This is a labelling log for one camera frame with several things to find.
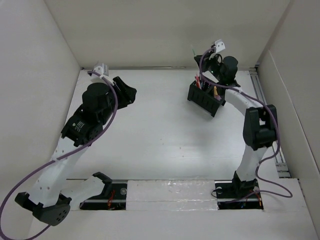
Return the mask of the pink clear pen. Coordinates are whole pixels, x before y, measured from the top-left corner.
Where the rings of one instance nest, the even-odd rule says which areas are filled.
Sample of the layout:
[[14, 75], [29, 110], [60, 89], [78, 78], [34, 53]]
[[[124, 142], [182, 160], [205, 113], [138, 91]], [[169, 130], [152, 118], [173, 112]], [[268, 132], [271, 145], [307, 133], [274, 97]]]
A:
[[195, 75], [195, 79], [196, 79], [197, 84], [199, 84], [200, 80], [199, 80], [198, 74]]

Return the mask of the purple highlighter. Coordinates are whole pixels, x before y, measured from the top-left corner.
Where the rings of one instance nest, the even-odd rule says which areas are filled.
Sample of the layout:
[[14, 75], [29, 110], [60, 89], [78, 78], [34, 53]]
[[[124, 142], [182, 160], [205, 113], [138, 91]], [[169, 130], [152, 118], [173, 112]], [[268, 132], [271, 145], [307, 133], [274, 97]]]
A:
[[221, 101], [221, 100], [222, 100], [221, 96], [218, 95], [218, 94], [215, 94], [214, 97], [215, 97], [218, 101]]

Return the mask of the orange highlighter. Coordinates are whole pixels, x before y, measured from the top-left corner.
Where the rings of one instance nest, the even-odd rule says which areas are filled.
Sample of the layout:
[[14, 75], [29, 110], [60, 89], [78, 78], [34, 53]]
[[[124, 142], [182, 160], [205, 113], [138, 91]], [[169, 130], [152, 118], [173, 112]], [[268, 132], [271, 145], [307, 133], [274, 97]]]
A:
[[217, 87], [216, 86], [214, 86], [214, 88], [213, 88], [213, 94], [214, 94], [215, 97], [217, 97], [219, 95], [218, 92], [217, 92]]

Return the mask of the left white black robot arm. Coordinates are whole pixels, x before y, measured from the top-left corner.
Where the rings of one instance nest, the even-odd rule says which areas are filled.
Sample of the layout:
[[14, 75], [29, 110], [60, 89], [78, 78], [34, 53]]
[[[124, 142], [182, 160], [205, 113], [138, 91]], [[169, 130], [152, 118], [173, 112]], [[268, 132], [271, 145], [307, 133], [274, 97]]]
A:
[[20, 192], [15, 202], [32, 212], [40, 222], [59, 225], [70, 210], [77, 210], [92, 197], [107, 198], [112, 179], [96, 172], [77, 187], [63, 188], [68, 176], [93, 141], [102, 136], [114, 119], [114, 112], [136, 99], [137, 89], [120, 77], [112, 82], [91, 83], [82, 94], [82, 103], [64, 125], [50, 164], [27, 192]]

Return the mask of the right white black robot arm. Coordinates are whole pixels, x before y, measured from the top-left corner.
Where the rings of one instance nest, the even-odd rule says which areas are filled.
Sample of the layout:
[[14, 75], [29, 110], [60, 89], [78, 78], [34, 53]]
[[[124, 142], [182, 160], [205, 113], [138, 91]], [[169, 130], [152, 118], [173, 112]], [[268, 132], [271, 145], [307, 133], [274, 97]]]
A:
[[233, 56], [222, 58], [213, 50], [194, 56], [199, 67], [202, 89], [214, 91], [222, 101], [233, 105], [243, 116], [242, 136], [245, 150], [241, 163], [229, 183], [216, 183], [217, 198], [240, 199], [257, 193], [257, 172], [269, 147], [278, 140], [277, 110], [243, 92], [236, 81], [238, 61]]

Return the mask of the red clear pen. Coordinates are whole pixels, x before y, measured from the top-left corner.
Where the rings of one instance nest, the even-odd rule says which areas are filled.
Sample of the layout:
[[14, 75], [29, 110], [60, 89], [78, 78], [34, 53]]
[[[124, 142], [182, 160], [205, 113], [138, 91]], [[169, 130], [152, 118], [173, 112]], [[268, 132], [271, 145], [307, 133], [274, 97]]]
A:
[[200, 83], [199, 80], [196, 80], [196, 86], [197, 86], [199, 89], [201, 89], [201, 83]]

